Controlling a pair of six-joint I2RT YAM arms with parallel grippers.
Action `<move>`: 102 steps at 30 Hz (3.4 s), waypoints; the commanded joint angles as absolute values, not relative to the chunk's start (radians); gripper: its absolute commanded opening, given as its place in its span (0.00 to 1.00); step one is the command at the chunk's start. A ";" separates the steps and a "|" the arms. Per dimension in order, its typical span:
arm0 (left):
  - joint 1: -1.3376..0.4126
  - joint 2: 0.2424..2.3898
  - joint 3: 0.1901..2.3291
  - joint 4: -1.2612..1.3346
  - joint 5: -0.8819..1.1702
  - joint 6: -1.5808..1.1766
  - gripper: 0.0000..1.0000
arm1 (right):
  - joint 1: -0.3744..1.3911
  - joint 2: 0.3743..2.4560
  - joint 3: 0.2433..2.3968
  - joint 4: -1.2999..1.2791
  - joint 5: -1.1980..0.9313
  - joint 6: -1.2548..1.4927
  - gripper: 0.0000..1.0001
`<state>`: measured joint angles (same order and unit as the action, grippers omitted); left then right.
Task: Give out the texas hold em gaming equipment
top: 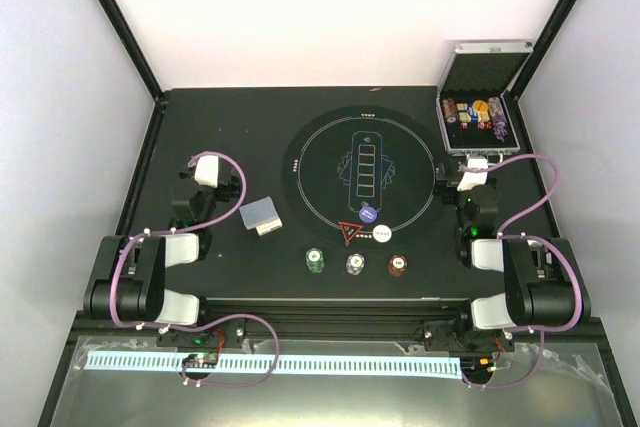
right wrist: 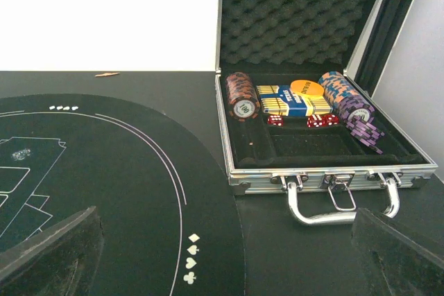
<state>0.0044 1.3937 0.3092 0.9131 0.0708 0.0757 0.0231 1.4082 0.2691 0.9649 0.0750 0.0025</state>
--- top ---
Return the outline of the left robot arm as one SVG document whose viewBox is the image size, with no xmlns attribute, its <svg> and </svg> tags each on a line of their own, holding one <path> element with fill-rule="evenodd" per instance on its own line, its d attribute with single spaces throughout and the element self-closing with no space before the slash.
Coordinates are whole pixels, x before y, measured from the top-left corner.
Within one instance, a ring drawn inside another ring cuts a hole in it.
<svg viewBox="0 0 640 427">
<path fill-rule="evenodd" d="M 165 230 L 102 239 L 84 293 L 83 312 L 121 328 L 171 327 L 193 346 L 214 335 L 200 300 L 166 288 L 166 271 L 206 256 L 210 228 L 239 210 L 247 192 L 239 164 L 220 152 L 202 152 L 174 186 L 173 218 Z"/>
</svg>

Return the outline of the blue playing card deck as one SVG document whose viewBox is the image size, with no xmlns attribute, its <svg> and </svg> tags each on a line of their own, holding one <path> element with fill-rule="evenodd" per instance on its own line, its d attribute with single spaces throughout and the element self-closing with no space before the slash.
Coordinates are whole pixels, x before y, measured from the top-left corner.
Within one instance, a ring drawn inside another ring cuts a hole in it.
<svg viewBox="0 0 640 427">
<path fill-rule="evenodd" d="M 244 204 L 239 208 L 239 212 L 247 230 L 257 229 L 260 225 L 279 218 L 271 197 Z"/>
</svg>

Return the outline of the green poker chip stack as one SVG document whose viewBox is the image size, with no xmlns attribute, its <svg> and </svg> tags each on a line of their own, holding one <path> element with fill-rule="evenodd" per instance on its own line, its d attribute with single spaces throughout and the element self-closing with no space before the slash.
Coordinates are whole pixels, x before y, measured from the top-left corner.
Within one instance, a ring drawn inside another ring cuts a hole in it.
<svg viewBox="0 0 640 427">
<path fill-rule="evenodd" d="M 305 255 L 305 263 L 311 273 L 319 274 L 324 270 L 324 255 L 319 248 L 310 248 Z"/>
</svg>

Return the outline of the white playing card box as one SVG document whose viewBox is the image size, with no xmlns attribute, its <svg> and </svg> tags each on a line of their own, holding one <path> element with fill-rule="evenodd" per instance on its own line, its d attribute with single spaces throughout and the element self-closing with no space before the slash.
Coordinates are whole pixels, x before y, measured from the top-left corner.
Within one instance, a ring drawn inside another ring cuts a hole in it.
<svg viewBox="0 0 640 427">
<path fill-rule="evenodd" d="M 256 232 L 259 236 L 266 235 L 271 233 L 277 229 L 280 229 L 283 226 L 282 221 L 280 219 L 274 219 L 269 222 L 263 222 L 256 226 Z"/>
</svg>

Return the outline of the blue orange poker chip stack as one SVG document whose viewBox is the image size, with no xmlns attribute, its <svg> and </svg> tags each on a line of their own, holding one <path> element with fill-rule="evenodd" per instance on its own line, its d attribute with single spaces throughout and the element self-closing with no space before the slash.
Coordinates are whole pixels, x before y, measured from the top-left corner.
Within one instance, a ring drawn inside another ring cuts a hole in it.
<svg viewBox="0 0 640 427">
<path fill-rule="evenodd" d="M 348 274 L 350 275 L 359 275 L 365 266 L 365 258 L 359 254 L 354 253 L 347 257 L 345 268 Z"/>
</svg>

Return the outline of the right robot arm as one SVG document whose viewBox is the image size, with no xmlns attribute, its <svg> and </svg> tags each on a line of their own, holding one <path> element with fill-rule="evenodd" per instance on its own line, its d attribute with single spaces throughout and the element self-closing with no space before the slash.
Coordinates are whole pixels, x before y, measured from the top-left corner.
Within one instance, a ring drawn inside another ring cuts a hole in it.
<svg viewBox="0 0 640 427">
<path fill-rule="evenodd" d="M 553 183 L 540 200 L 497 225 L 496 180 L 489 176 L 519 161 L 542 161 L 553 172 Z M 547 204 L 555 193 L 559 168 L 548 157 L 517 155 L 496 164 L 471 157 L 456 173 L 435 169 L 434 194 L 456 208 L 454 242 L 460 262 L 482 272 L 502 275 L 504 287 L 490 297 L 470 302 L 471 315 L 454 326 L 457 343 L 476 350 L 491 330 L 565 332 L 591 317 L 591 301 L 577 260 L 565 238 L 543 238 L 507 228 Z"/>
</svg>

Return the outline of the red triangular marker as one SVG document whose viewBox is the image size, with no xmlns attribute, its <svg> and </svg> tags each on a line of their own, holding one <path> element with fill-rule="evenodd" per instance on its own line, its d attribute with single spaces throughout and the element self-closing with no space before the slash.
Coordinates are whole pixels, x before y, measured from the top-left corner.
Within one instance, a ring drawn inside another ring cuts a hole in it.
<svg viewBox="0 0 640 427">
<path fill-rule="evenodd" d="M 348 246 L 363 229 L 363 225 L 344 221 L 339 221 L 338 226 L 346 246 Z"/>
</svg>

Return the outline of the white dealer button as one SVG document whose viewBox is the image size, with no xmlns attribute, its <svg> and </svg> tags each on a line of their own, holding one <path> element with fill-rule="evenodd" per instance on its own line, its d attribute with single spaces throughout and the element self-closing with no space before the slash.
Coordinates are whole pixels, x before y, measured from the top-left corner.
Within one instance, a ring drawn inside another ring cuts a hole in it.
<svg viewBox="0 0 640 427">
<path fill-rule="evenodd" d="M 389 242 L 392 235 L 393 231 L 387 225 L 377 225 L 372 230 L 372 238 L 378 243 Z"/>
</svg>

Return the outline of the purple small blind button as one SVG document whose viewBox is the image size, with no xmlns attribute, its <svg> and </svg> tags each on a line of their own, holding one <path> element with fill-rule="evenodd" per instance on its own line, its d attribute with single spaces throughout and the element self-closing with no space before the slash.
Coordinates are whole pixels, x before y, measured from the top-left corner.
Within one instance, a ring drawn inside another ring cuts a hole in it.
<svg viewBox="0 0 640 427">
<path fill-rule="evenodd" d="M 374 207 L 365 205 L 359 210 L 358 216 L 361 222 L 370 224 L 376 221 L 378 212 Z"/>
</svg>

